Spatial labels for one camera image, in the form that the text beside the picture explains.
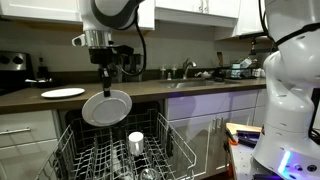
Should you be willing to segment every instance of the backsplash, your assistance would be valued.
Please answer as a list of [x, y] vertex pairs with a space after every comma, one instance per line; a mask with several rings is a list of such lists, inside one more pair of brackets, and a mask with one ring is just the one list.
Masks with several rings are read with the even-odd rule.
[[[78, 32], [31, 29], [21, 24], [0, 22], [0, 49], [29, 53], [34, 69], [41, 56], [52, 72], [95, 71], [97, 65], [90, 63], [87, 48], [71, 45], [71, 39], [78, 35]], [[162, 64], [167, 68], [177, 64], [180, 68], [188, 57], [199, 68], [216, 67], [217, 51], [232, 60], [246, 57], [251, 48], [250, 43], [215, 42], [213, 39], [214, 27], [157, 22], [156, 31], [145, 35], [147, 69], [159, 69]], [[141, 42], [135, 32], [115, 32], [113, 40], [116, 44], [135, 48], [135, 53], [142, 53]]]

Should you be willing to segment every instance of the dark countertop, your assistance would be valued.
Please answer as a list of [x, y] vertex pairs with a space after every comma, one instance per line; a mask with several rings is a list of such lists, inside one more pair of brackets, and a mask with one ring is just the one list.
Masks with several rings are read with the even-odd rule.
[[[228, 80], [227, 84], [170, 89], [158, 81], [112, 84], [111, 89], [122, 90], [129, 94], [132, 101], [147, 102], [172, 97], [202, 94], [234, 92], [262, 89], [266, 87], [264, 78], [254, 80]], [[44, 99], [41, 93], [62, 88], [83, 88], [85, 93], [65, 99]], [[57, 88], [27, 88], [0, 96], [0, 114], [41, 111], [50, 109], [81, 109], [84, 103], [96, 93], [102, 91], [101, 84], [70, 84]]]

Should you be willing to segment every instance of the upper cabinet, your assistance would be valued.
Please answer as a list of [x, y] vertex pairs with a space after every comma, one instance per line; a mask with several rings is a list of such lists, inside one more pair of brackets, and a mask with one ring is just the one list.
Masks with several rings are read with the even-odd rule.
[[155, 19], [206, 26], [234, 27], [240, 0], [156, 0]]
[[[265, 11], [264, 0], [261, 0], [262, 13]], [[259, 1], [241, 0], [239, 18], [234, 28], [217, 27], [215, 29], [215, 39], [226, 39], [238, 37], [242, 34], [262, 32], [262, 26], [259, 17]]]
[[[0, 0], [0, 14], [6, 18], [81, 24], [78, 0]], [[154, 29], [154, 0], [139, 8], [139, 25]]]

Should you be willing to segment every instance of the blue light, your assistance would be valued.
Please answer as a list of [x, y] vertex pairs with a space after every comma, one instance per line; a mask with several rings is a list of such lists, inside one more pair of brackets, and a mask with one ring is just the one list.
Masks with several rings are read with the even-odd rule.
[[283, 173], [285, 167], [287, 166], [287, 164], [288, 164], [288, 162], [290, 160], [290, 157], [291, 157], [291, 152], [290, 151], [286, 151], [286, 153], [284, 154], [284, 156], [283, 156], [283, 158], [281, 160], [281, 164], [280, 164], [280, 166], [278, 168], [278, 172], [280, 174]]

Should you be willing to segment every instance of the floor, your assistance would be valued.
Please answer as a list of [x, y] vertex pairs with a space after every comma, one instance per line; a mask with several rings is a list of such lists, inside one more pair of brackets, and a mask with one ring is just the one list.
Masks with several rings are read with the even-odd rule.
[[233, 178], [229, 178], [228, 173], [221, 173], [203, 180], [233, 180]]

